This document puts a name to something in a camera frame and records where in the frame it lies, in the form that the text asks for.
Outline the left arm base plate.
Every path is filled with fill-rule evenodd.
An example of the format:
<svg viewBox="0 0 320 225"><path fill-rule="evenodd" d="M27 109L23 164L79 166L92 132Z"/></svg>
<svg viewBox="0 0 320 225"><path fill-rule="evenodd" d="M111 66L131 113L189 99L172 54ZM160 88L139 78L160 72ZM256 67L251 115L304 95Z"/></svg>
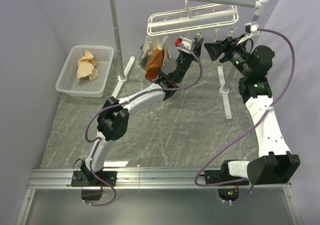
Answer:
<svg viewBox="0 0 320 225"><path fill-rule="evenodd" d="M102 171L101 173L97 173L97 176L110 184L111 186L115 186L117 180L117 172L116 171ZM73 172L71 184L72 187L101 187L105 186L103 182L98 180L93 175L90 180L88 180L82 171L76 170Z"/></svg>

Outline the white clip hanger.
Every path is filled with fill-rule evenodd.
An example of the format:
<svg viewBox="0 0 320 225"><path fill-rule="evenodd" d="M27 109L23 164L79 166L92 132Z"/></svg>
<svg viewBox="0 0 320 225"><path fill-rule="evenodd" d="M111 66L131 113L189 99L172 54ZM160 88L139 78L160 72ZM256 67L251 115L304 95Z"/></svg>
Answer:
<svg viewBox="0 0 320 225"><path fill-rule="evenodd" d="M204 30L232 27L239 20L238 7L210 3L189 6L184 0L184 8L152 14L147 21L147 36L165 37L183 35L190 32L201 33Z"/></svg>

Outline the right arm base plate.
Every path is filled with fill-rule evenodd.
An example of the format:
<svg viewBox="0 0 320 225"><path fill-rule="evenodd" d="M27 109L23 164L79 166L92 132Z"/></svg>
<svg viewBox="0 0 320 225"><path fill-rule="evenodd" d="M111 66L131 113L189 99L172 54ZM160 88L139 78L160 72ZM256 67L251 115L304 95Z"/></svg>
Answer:
<svg viewBox="0 0 320 225"><path fill-rule="evenodd" d="M206 185L217 184L222 182L228 182L226 186L240 185L247 186L249 185L248 180L241 180L241 177L231 176L228 173L224 174L220 169L219 170L205 170L204 179Z"/></svg>

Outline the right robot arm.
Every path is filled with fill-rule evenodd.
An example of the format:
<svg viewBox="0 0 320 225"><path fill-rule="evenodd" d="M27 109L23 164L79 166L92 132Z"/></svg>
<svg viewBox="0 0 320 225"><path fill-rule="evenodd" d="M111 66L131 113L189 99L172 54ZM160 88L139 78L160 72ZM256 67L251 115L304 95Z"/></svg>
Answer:
<svg viewBox="0 0 320 225"><path fill-rule="evenodd" d="M212 61L231 62L241 73L238 82L242 97L253 122L258 142L258 158L252 161L225 160L216 186L240 184L271 185L289 182L301 161L292 154L281 133L274 110L273 94L267 73L273 65L275 52L265 45L246 50L240 38L228 37L205 43Z"/></svg>

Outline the orange underwear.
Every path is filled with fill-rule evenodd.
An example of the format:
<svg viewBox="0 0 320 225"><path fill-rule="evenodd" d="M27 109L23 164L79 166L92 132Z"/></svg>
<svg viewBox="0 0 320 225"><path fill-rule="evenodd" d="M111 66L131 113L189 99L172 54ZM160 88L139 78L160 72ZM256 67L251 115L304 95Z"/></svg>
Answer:
<svg viewBox="0 0 320 225"><path fill-rule="evenodd" d="M159 46L151 56L149 62L147 63L144 77L150 81L154 82L160 74L160 71L163 67L165 61L171 58L170 52L166 45L162 48Z"/></svg>

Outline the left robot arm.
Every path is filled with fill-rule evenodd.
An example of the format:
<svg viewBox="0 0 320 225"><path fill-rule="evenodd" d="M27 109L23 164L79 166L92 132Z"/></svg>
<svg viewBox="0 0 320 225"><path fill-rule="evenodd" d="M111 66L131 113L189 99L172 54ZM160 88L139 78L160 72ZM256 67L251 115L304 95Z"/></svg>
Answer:
<svg viewBox="0 0 320 225"><path fill-rule="evenodd" d="M128 129L129 119L139 111L171 98L181 90L179 83L185 77L192 62L199 62L204 40L191 39L188 48L186 40L179 38L177 59L169 59L157 74L155 81L147 88L124 98L109 97L101 111L91 120L97 121L97 135L89 139L88 130L85 140L93 143L86 159L81 160L79 170L72 174L71 186L95 187L114 186L116 174L104 171L104 162L115 141L122 138Z"/></svg>

